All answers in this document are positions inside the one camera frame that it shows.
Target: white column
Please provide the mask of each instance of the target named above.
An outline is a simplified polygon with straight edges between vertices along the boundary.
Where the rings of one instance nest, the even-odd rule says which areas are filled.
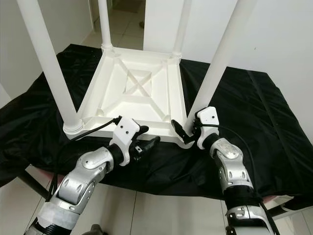
[[[190,9],[191,9],[192,0],[184,0],[181,16],[179,21],[179,26],[176,34],[176,39],[173,47],[173,56],[181,58],[181,50],[182,50],[182,43],[184,41],[186,28],[188,24]]]
[[[100,25],[101,25],[101,35],[102,35],[102,50],[111,50],[111,36],[110,36],[110,26],[109,26],[109,16],[107,0],[98,0],[99,4],[99,15],[100,15]]]
[[[64,121],[64,129],[68,132],[79,131],[83,127],[83,122],[78,118],[69,95],[38,2],[37,0],[17,0],[17,2],[54,100]]]
[[[229,19],[220,44],[214,54],[211,65],[204,77],[194,104],[190,110],[184,129],[191,132],[195,112],[207,107],[228,65],[245,24],[255,6],[256,0],[238,0]]]

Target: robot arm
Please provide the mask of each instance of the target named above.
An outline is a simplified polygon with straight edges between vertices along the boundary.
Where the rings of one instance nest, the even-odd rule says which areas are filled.
[[[86,207],[95,185],[115,166],[125,166],[131,156],[138,160],[160,137],[140,144],[137,137],[148,131],[133,119],[122,117],[108,147],[82,155],[76,167],[62,181],[49,202],[44,203],[26,235],[68,235]]]
[[[172,125],[185,143],[197,141],[197,146],[209,150],[209,155],[215,160],[227,206],[226,234],[275,235],[255,196],[248,171],[243,164],[242,151],[225,138],[219,137],[216,109],[207,107],[197,112],[195,117],[193,136],[188,136],[176,121],[172,120]]]

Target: black cable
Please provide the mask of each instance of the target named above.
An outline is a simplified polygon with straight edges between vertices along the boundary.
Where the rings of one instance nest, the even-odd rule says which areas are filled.
[[[208,126],[208,127],[217,127],[217,128],[222,128],[222,129],[225,129],[231,133],[233,133],[236,137],[238,137],[238,139],[241,140],[241,142],[246,146],[246,149],[248,151],[248,154],[249,154],[249,158],[250,158],[250,162],[251,162],[251,171],[252,171],[252,178],[253,178],[253,185],[254,185],[254,192],[255,192],[255,195],[256,197],[259,198],[260,200],[260,205],[261,207],[263,208],[263,210],[265,211],[265,214],[268,218],[268,222],[270,224],[270,226],[272,227],[272,229],[274,230],[274,232],[276,233],[276,235],[280,235],[279,231],[278,231],[278,228],[273,220],[273,218],[270,216],[269,212],[268,212],[268,209],[265,207],[264,203],[263,203],[263,200],[262,200],[262,197],[260,196],[259,194],[259,190],[258,190],[258,187],[257,187],[257,183],[256,183],[256,179],[255,179],[255,164],[254,164],[254,159],[253,159],[253,156],[252,156],[252,152],[251,152],[251,149],[249,148],[249,145],[246,143],[246,141],[235,131],[233,131],[232,129],[226,127],[226,126],[222,126],[222,125],[214,125],[214,124],[201,124],[201,126]]]
[[[89,135],[89,134],[91,134],[91,133],[93,133],[95,131],[98,131],[98,130],[100,130],[102,128],[105,128],[106,126],[110,125],[111,123],[115,123],[117,125],[119,123],[119,121],[121,120],[121,118],[122,118],[121,116],[119,116],[117,118],[114,118],[114,119],[108,121],[107,123],[105,123],[105,124],[103,124],[103,125],[101,125],[99,127],[96,127],[96,128],[94,128],[94,129],[92,129],[90,131],[87,131],[85,133],[82,133],[81,135],[78,135],[78,136],[70,139],[69,142],[73,142],[73,141],[76,141],[78,139],[81,139],[81,138],[85,137],[86,135]],[[61,149],[59,150],[59,152],[57,153],[56,160],[55,160],[55,165],[54,165],[53,178],[52,178],[52,181],[51,181],[51,184],[50,184],[50,187],[49,187],[49,194],[48,194],[48,198],[46,199],[46,202],[48,202],[51,199],[52,195],[55,193],[55,191],[58,188],[58,171],[57,171],[58,167],[57,167],[57,165],[58,165],[58,162],[59,162],[60,155],[62,154],[62,152],[63,152],[63,150],[64,150],[66,145],[67,144],[63,145],[61,147]]]

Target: black tarp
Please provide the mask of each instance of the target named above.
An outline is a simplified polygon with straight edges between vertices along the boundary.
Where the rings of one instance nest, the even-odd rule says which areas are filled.
[[[77,45],[58,54],[77,110],[101,55],[100,49]],[[181,60],[187,112],[208,66]],[[312,144],[266,73],[227,68],[210,105],[216,107],[220,124],[239,133],[250,146],[262,196],[313,193]],[[29,164],[53,171],[57,152],[68,143],[62,127],[42,73],[27,92],[0,110],[0,186],[17,177]],[[220,134],[247,155],[245,146],[235,136],[224,130]],[[59,173],[67,174],[80,155],[108,143],[107,138],[85,137],[67,144],[58,162]],[[244,163],[252,176],[249,158],[245,157]],[[222,198],[217,168],[207,151],[195,146],[180,149],[166,142],[161,142],[140,163],[116,168],[103,183],[153,194]]]

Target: white plastic bracket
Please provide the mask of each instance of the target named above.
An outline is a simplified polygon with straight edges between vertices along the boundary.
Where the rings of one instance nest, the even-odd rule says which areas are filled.
[[[197,117],[200,119],[202,124],[219,124],[219,119],[217,117],[216,109],[214,107],[207,107],[197,113]],[[216,133],[219,134],[219,130],[217,127],[210,127],[210,126],[202,126],[201,127],[201,135],[197,141],[197,146],[199,149],[204,149],[203,141],[209,135]]]
[[[113,131],[111,144],[116,144],[123,152],[124,161],[120,164],[125,166],[130,161],[129,146],[132,143],[134,135],[140,130],[140,126],[131,118],[122,117],[117,127]]]

